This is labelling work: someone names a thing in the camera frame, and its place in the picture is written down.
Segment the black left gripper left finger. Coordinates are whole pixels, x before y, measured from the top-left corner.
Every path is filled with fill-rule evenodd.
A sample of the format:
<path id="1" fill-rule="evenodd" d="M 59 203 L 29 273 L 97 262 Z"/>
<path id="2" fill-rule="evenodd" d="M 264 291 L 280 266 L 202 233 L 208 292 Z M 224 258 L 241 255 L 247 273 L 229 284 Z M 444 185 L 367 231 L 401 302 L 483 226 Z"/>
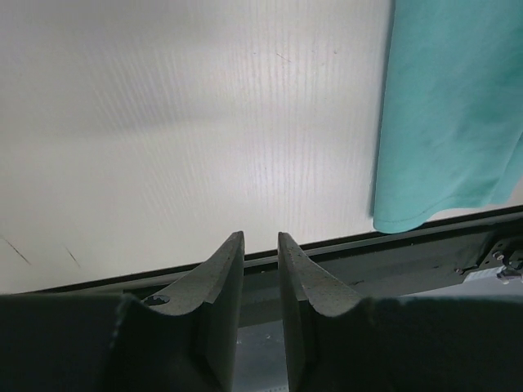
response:
<path id="1" fill-rule="evenodd" d="M 203 264 L 130 294 L 1 298 L 4 391 L 229 391 L 244 273 L 233 233 Z"/>

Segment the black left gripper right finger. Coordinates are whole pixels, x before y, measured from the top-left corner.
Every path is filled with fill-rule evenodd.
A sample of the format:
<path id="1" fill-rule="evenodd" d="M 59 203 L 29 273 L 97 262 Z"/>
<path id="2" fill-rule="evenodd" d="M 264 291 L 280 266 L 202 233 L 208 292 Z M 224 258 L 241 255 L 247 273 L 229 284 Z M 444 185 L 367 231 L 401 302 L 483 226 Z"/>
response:
<path id="1" fill-rule="evenodd" d="M 292 391 L 519 391 L 516 296 L 361 296 L 278 236 Z"/>

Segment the teal t shirt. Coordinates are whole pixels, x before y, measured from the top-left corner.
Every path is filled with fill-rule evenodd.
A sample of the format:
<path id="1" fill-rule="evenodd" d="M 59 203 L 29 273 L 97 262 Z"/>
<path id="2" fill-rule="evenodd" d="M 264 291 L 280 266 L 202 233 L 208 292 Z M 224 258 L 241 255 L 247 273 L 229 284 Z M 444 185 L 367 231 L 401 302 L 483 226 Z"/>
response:
<path id="1" fill-rule="evenodd" d="M 521 175 L 521 2 L 396 2 L 374 228 L 503 204 Z"/>

